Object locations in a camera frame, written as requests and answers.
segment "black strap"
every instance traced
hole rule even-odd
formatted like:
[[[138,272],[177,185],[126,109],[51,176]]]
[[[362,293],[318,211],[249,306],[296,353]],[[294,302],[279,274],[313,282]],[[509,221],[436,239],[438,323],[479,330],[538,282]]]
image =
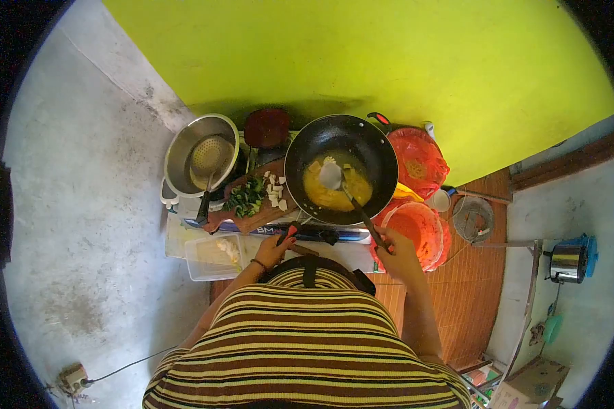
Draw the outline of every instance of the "black strap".
[[[316,288],[316,267],[318,266],[318,257],[305,256],[303,257],[305,270],[303,271],[303,285],[306,289]]]
[[[279,274],[289,270],[295,270],[297,268],[304,269],[303,285],[306,288],[316,288],[316,269],[323,268],[324,270],[343,275],[355,286],[356,289],[375,296],[375,284],[373,284],[373,282],[366,276],[366,274],[362,273],[361,270],[357,269],[355,272],[350,272],[347,268],[334,260],[313,255],[296,257],[282,262],[273,270],[263,273],[257,282],[267,283],[273,278],[277,277]]]

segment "yellow-green wall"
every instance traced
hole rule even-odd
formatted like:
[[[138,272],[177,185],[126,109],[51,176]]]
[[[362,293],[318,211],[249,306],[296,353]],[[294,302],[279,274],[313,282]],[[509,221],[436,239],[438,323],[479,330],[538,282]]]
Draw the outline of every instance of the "yellow-green wall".
[[[547,0],[104,0],[196,113],[285,106],[431,120],[459,185],[614,113],[580,29]]]

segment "striped shirt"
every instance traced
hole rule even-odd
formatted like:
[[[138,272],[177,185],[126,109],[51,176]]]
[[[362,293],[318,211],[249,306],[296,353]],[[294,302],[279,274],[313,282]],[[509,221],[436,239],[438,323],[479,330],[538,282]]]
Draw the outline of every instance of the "striped shirt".
[[[234,291],[193,348],[162,359],[143,407],[470,408],[459,377],[421,361],[379,301],[327,270],[316,289],[302,276]]]

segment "plastic bag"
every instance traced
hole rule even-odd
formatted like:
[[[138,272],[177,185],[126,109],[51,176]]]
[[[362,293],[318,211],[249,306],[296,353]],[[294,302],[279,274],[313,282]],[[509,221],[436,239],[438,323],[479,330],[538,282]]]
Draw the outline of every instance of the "plastic bag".
[[[450,172],[437,143],[419,127],[402,127],[387,138],[398,157],[398,181],[427,200]]]

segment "power outlet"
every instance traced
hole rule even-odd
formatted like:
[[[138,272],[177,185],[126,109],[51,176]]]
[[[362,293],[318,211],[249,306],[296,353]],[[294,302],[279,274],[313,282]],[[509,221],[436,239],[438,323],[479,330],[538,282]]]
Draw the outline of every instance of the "power outlet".
[[[75,396],[86,389],[83,383],[89,380],[84,367],[80,363],[74,363],[59,374],[59,380],[63,388],[70,396]]]

